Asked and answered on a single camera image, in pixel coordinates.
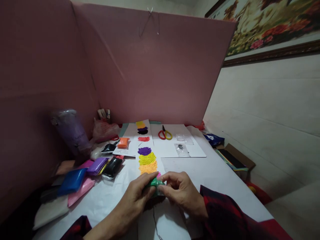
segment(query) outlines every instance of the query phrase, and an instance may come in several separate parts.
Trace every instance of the hand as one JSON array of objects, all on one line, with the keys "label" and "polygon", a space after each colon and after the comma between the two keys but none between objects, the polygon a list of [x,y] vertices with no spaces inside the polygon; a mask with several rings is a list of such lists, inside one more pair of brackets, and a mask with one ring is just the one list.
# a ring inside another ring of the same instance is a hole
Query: hand
[{"label": "hand", "polygon": [[146,202],[155,193],[155,187],[143,189],[152,179],[157,177],[158,173],[144,173],[130,182],[117,206],[104,220],[84,236],[84,240],[118,239],[124,235],[143,212]]},{"label": "hand", "polygon": [[161,176],[167,185],[159,185],[159,190],[171,201],[176,203],[186,213],[199,220],[208,219],[208,213],[203,197],[193,185],[186,172],[167,172]]}]

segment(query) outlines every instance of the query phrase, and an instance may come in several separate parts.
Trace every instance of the white tablecloth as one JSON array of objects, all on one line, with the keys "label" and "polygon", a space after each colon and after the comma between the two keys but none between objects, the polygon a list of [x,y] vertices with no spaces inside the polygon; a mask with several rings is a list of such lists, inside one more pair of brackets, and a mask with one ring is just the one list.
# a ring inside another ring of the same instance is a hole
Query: white tablecloth
[{"label": "white tablecloth", "polygon": [[[201,132],[192,126],[189,126],[188,129],[207,157],[162,158],[165,170],[167,172],[187,172],[198,190],[200,185],[204,185],[214,191],[229,195],[244,213],[258,222],[272,219],[273,217],[267,209],[215,153]],[[39,229],[34,240],[59,240],[81,215],[88,216],[92,227],[97,225],[117,205],[130,181],[136,178],[136,171],[131,171],[136,167],[135,163],[126,160],[124,164],[125,166],[116,177],[113,186],[108,186],[102,181],[99,182],[71,207],[67,215]],[[193,232],[192,224],[188,225],[188,230],[191,237],[197,236],[198,233]],[[129,235],[130,239],[137,239],[137,228],[133,227]]]}]

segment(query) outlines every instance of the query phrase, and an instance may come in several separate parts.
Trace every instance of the red sleeve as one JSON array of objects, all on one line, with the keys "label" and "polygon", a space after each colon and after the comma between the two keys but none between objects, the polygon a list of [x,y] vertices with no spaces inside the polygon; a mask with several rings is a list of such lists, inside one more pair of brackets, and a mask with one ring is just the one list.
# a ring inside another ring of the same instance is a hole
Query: red sleeve
[{"label": "red sleeve", "polygon": [[92,229],[87,216],[79,217],[60,240],[82,240]]},{"label": "red sleeve", "polygon": [[202,185],[200,194],[209,216],[205,227],[212,239],[292,239],[274,219],[254,221],[227,195]]}]

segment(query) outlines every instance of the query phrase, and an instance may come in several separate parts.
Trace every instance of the pink foam board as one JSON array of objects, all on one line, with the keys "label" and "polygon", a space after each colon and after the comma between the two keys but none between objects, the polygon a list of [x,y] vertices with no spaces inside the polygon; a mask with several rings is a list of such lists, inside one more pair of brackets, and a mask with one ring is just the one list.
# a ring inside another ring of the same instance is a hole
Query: pink foam board
[{"label": "pink foam board", "polygon": [[73,7],[101,107],[114,122],[201,123],[235,23],[154,9],[146,24],[148,11]]},{"label": "pink foam board", "polygon": [[0,223],[69,152],[49,112],[74,108],[90,136],[99,108],[71,2],[0,3]]}]

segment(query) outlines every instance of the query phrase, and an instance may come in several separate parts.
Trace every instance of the purple bottle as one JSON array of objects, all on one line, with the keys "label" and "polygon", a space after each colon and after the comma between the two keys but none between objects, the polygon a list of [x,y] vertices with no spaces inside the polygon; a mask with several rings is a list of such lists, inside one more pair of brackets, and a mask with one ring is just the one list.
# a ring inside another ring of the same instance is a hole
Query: purple bottle
[{"label": "purple bottle", "polygon": [[86,132],[77,118],[77,111],[64,109],[51,113],[51,123],[56,127],[69,149],[76,157],[90,151],[90,144]]}]

